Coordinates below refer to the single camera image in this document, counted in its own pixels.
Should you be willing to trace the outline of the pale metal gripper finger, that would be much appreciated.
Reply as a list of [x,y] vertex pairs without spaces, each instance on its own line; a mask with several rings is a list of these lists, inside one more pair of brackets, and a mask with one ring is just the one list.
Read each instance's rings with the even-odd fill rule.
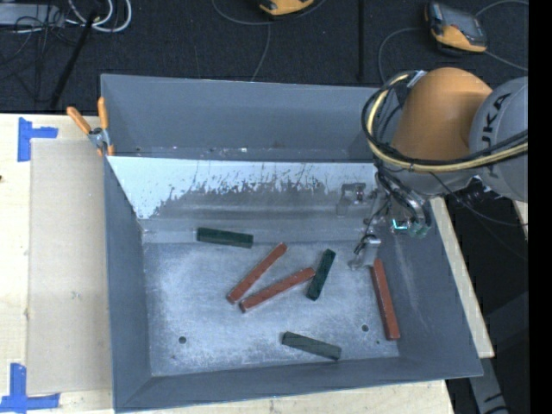
[[352,206],[363,205],[366,193],[365,183],[348,183],[341,186],[341,195],[336,204],[336,214],[346,216]]
[[354,255],[348,261],[352,270],[371,267],[377,258],[381,245],[381,239],[376,235],[365,235],[354,249]]

